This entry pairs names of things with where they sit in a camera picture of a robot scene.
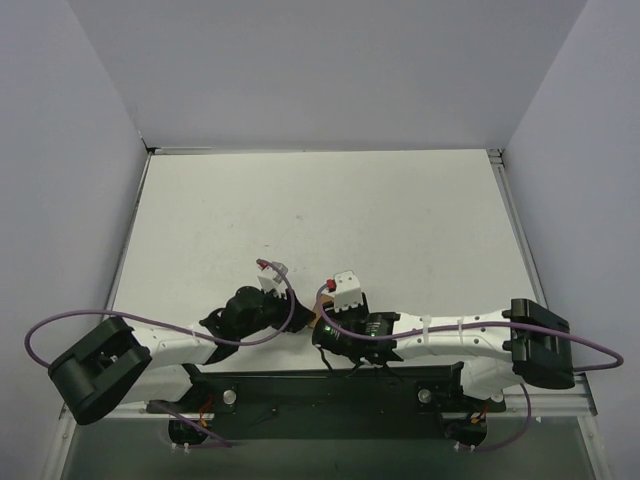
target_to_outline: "black bracket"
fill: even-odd
[[[234,440],[443,438],[450,422],[443,413],[506,408],[504,402],[466,397],[460,386],[462,367],[405,367],[393,374],[360,369],[347,377],[348,370],[339,370],[337,376],[326,370],[200,373],[185,366],[193,387],[178,402],[165,404],[190,415],[213,396],[211,427]],[[232,405],[224,402],[228,390],[236,393]],[[421,390],[431,393],[428,401],[421,400]],[[147,411],[163,413],[153,403]],[[172,438],[181,443],[186,437]]]
[[[120,317],[100,323],[49,367],[49,377],[79,425],[96,422],[124,398],[151,362]]]
[[[225,340],[240,341],[267,327],[280,328],[291,309],[291,292],[287,291],[284,298],[265,293],[255,287],[241,287],[236,294],[227,301],[224,308],[211,312],[207,318],[200,321],[214,337]],[[297,297],[294,297],[295,307],[293,318],[285,332],[297,333],[307,326],[315,314],[304,307]],[[217,344],[218,348],[207,364],[217,363],[238,351],[237,346]]]
[[[511,300],[502,312],[512,322],[526,323],[570,333],[569,322],[537,303],[524,298]],[[513,329],[503,348],[511,352],[513,372],[535,387],[552,390],[573,388],[571,342],[553,335]]]

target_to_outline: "white wall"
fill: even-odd
[[[504,147],[585,0],[70,0],[151,146]]]
[[[62,401],[22,337],[104,305],[145,151],[66,1],[1,2],[0,66],[0,476],[23,480],[39,478]],[[87,325],[36,347],[53,359]]]
[[[639,24],[637,0],[590,0],[506,151],[549,304],[627,359],[589,375],[617,478],[640,471]]]

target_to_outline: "screw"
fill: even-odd
[[[430,403],[431,402],[431,392],[426,388],[421,389],[418,392],[418,401],[420,403]]]
[[[236,403],[236,398],[236,392],[234,392],[233,390],[225,390],[222,394],[222,401],[227,405],[233,405],[234,403]]]

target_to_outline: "white enclosure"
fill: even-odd
[[[550,308],[627,357],[589,381],[613,474],[635,478],[639,20],[637,0],[2,2],[3,479],[38,478],[49,452],[47,472],[61,468],[73,424],[22,339],[49,314],[113,300],[145,147],[388,153],[154,156],[118,307],[189,323],[265,256],[291,267],[307,304],[352,268],[375,308],[491,310],[532,294],[526,233]],[[486,154],[415,151],[505,147],[493,171],[522,214],[508,202],[524,263]],[[55,358],[94,321],[52,326],[35,347]],[[301,359],[317,365],[274,368]],[[251,365],[241,351],[223,366]],[[589,412],[588,397],[581,383],[569,401]],[[592,420],[550,427],[562,441],[545,445],[577,439],[573,458],[586,449],[609,478]],[[100,446],[104,432],[84,438]]]
[[[504,147],[585,0],[70,0],[147,145]]]

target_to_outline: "purple cable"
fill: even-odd
[[[87,309],[87,310],[72,310],[69,312],[59,313],[57,315],[52,315],[51,317],[45,318],[44,320],[41,320],[40,322],[36,323],[33,327],[29,329],[29,331],[24,337],[24,348],[27,351],[27,354],[31,357],[31,359],[34,362],[36,362],[39,365],[42,365],[45,368],[49,368],[50,364],[45,360],[43,360],[42,358],[40,358],[34,352],[33,347],[31,346],[31,337],[33,337],[33,334],[37,332],[40,328],[44,327],[49,323],[55,322],[57,320],[61,320],[63,318],[78,317],[78,316],[84,316],[84,315],[111,315],[116,317],[128,318],[129,320],[135,320],[136,322],[145,323],[147,325],[153,325],[155,327],[174,330],[176,332],[184,333],[185,335],[195,335],[196,337],[202,338],[203,340],[209,340],[209,341],[216,342],[223,345],[232,345],[235,347],[251,347],[254,345],[260,345],[261,343],[268,342],[269,340],[280,335],[287,328],[289,323],[291,323],[291,319],[293,318],[293,313],[295,310],[296,298],[295,298],[295,292],[293,291],[293,287],[291,286],[291,282],[289,282],[289,280],[287,279],[286,275],[284,275],[282,270],[276,267],[273,263],[263,260],[261,258],[256,260],[256,263],[266,264],[267,266],[271,267],[280,276],[280,278],[282,278],[282,281],[287,286],[287,292],[289,294],[289,300],[291,304],[291,307],[289,309],[289,314],[287,315],[287,319],[284,321],[284,323],[275,332],[271,333],[270,335],[267,335],[264,338],[260,338],[258,340],[252,340],[250,342],[236,342],[233,340],[225,340],[224,338],[217,338],[212,335],[205,335],[203,333],[194,332],[189,328],[180,327],[178,325],[172,325],[170,323],[160,322],[158,320],[151,320],[150,318],[141,317],[139,315],[134,315],[132,313],[119,312],[116,310]]]
[[[527,430],[529,430],[529,427],[531,426],[531,397],[529,396],[527,387],[525,387],[523,383],[521,383],[520,386],[522,387],[522,393],[524,393],[524,398],[527,401],[527,418],[524,420],[524,425],[522,426],[522,428],[518,431],[518,433],[516,433],[512,437],[507,438],[506,440],[503,440],[502,442],[494,443],[493,445],[488,445],[486,447],[483,447],[483,446],[474,447],[472,450],[473,452],[478,452],[478,453],[495,452],[496,450],[500,450],[501,448],[511,445],[513,442],[515,442],[520,437],[522,437],[525,433],[527,433]],[[471,447],[469,445],[465,445],[464,443],[458,443],[458,444],[465,450],[471,450]]]
[[[220,442],[220,444],[216,444],[215,446],[220,446],[220,447],[225,447],[225,448],[233,447],[233,444],[229,440],[226,440],[226,439],[222,438],[220,435],[218,435],[217,433],[212,432],[211,430],[207,430],[202,425],[198,425],[196,422],[194,422],[192,420],[189,420],[184,415],[180,415],[178,412],[174,412],[173,410],[165,407],[160,402],[152,400],[152,401],[149,402],[149,405],[153,405],[158,410],[162,410],[163,412],[168,413],[172,417],[177,418],[178,420],[180,420],[185,425],[189,425],[191,428],[195,428],[197,431],[199,431],[201,433],[204,433],[205,435],[207,435],[207,436],[213,438],[214,440],[217,440],[218,442]]]
[[[327,322],[331,327],[333,327],[338,332],[346,335],[347,337],[355,338],[358,340],[366,340],[369,342],[382,342],[385,340],[398,340],[400,338],[413,337],[416,335],[422,335],[422,329],[414,329],[409,332],[395,333],[393,335],[380,335],[378,337],[370,337],[367,335],[361,335],[359,333],[351,332],[345,328],[342,328],[338,325],[334,320],[332,320],[329,315],[324,311],[322,307],[322,292],[327,288],[327,284],[324,284],[318,290],[318,294],[316,295],[316,303],[318,304],[318,310],[320,311],[320,315],[323,320]],[[429,333],[437,333],[437,332],[455,332],[458,329],[462,330],[470,330],[473,328],[483,328],[483,327],[506,327],[515,330],[528,330],[530,332],[535,333],[543,333],[545,335],[550,335],[558,338],[562,338],[564,340],[569,340],[571,342],[579,343],[586,347],[597,350],[598,352],[604,353],[615,358],[615,361],[612,363],[600,363],[595,365],[585,365],[584,367],[575,367],[574,372],[589,372],[593,370],[608,370],[611,368],[617,368],[624,363],[624,357],[620,355],[618,352],[611,350],[605,346],[592,342],[591,340],[587,340],[586,338],[579,337],[577,335],[572,335],[570,333],[559,332],[557,330],[552,330],[550,328],[539,327],[537,325],[528,325],[526,323],[518,323],[518,322],[477,322],[477,323],[467,323],[463,325],[441,325],[438,327],[430,327],[428,329]]]

